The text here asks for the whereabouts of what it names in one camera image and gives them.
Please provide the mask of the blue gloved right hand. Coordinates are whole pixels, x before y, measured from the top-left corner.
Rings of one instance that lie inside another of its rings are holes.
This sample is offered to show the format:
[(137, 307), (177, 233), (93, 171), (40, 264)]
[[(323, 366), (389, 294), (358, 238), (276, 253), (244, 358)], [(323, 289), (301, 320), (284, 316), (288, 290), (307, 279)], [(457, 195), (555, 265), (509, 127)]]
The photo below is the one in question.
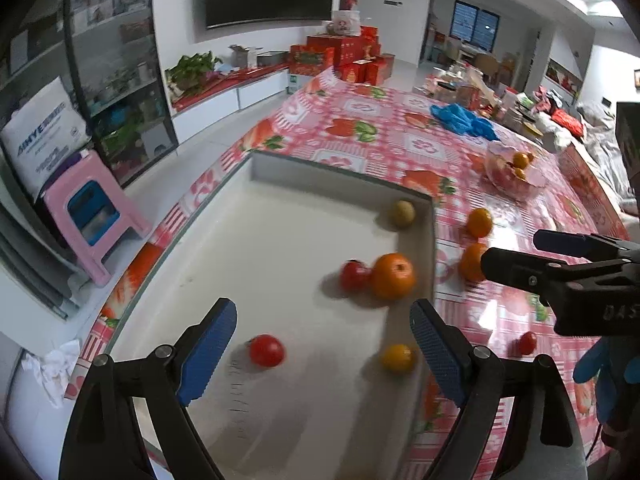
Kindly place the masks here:
[(576, 363), (573, 379), (584, 384), (597, 378), (597, 419), (605, 425), (611, 418), (620, 388), (639, 383), (639, 337), (601, 337)]

